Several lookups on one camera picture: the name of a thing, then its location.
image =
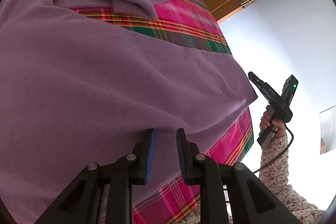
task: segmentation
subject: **silver bolt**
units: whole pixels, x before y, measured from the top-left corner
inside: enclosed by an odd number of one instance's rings
[[[235,168],[239,171],[244,170],[245,165],[241,164],[240,162],[235,165]]]
[[[127,159],[127,160],[135,160],[136,158],[137,158],[137,156],[134,155],[134,154],[128,154],[128,155],[126,156],[126,159]]]
[[[94,162],[88,164],[88,166],[87,166],[87,168],[89,170],[95,170],[95,169],[97,169],[97,167],[98,167],[98,165],[96,163],[94,163]]]
[[[197,160],[205,160],[205,155],[204,154],[197,154],[195,158]]]

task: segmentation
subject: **floral shirt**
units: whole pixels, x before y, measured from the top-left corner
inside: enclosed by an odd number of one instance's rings
[[[261,155],[261,165],[276,157],[287,146],[287,135],[272,140]],[[292,212],[303,224],[317,224],[325,211],[319,210],[314,204],[308,203],[295,192],[288,183],[288,151],[269,167],[259,172],[259,179],[272,191],[274,195]],[[201,210],[196,209],[179,220],[177,224],[200,223]]]

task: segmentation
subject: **purple cloth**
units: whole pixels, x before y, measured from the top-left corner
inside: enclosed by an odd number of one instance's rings
[[[257,98],[229,54],[177,46],[56,1],[0,4],[0,196],[22,223],[88,163],[114,162],[155,128],[152,178],[133,191],[140,203],[179,173],[177,128],[205,152]],[[120,1],[134,13],[155,11],[148,0]]]

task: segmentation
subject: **person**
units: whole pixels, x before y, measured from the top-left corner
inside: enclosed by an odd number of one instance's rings
[[[269,105],[263,113],[260,122],[260,129],[270,126]],[[277,133],[267,148],[262,152],[261,165],[266,164],[276,157],[287,146],[287,134],[282,120],[273,120],[272,124],[278,127]],[[319,210],[317,206],[307,202],[293,187],[288,184],[288,151],[270,166],[259,172],[259,179],[277,196],[286,208],[295,215],[302,224],[318,224],[325,211]],[[198,224],[200,222],[200,207],[187,214],[177,224]],[[232,217],[229,216],[229,223],[232,224]]]

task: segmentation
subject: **person's arm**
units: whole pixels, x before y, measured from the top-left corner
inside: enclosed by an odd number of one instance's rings
[[[260,128],[270,125],[270,115],[264,112]],[[265,165],[276,157],[287,146],[287,134],[283,121],[275,120],[273,124],[278,127],[278,132],[261,155],[261,165]],[[325,211],[308,203],[295,192],[288,184],[288,151],[270,166],[259,172],[259,179],[272,191],[274,195],[304,224],[317,224]]]

